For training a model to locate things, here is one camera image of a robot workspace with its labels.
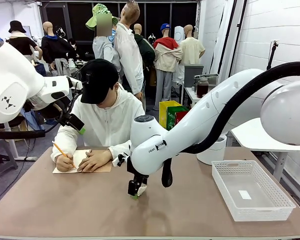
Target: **brown tabletop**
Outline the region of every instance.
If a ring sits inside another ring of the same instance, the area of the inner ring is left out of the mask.
[[[149,177],[145,193],[133,200],[127,194],[133,175],[125,165],[113,167],[111,172],[52,174],[55,164],[50,154],[51,148],[0,201],[0,237],[300,236],[298,206],[287,221],[233,221],[211,166],[199,162],[195,155],[182,153],[173,159],[171,187],[162,186],[158,171]],[[243,147],[227,147],[224,159],[260,163]]]

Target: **white label in basket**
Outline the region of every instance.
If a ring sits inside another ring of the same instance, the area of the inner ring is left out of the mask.
[[[245,190],[239,190],[239,193],[242,197],[242,199],[247,199],[247,200],[251,200],[251,197],[249,195],[249,193]]]

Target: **black hoodie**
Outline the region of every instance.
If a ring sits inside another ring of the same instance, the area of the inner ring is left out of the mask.
[[[55,59],[68,59],[67,53],[75,52],[75,49],[61,37],[44,36],[41,42],[43,59],[51,64]]]
[[[138,44],[139,51],[142,57],[142,60],[146,67],[150,67],[156,58],[156,51],[151,46],[151,44],[144,39],[144,36],[139,34],[134,34],[134,39]]]

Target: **pencil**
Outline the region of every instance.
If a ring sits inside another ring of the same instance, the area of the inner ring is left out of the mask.
[[[54,141],[52,141],[52,144],[60,151],[60,153],[63,155],[63,156],[65,156],[66,158],[68,157],[61,149],[60,149],[60,147],[54,142]]]

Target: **blue cap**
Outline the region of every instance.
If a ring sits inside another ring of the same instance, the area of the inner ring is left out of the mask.
[[[171,29],[170,24],[168,24],[168,23],[162,24],[160,31],[162,31],[163,29]]]

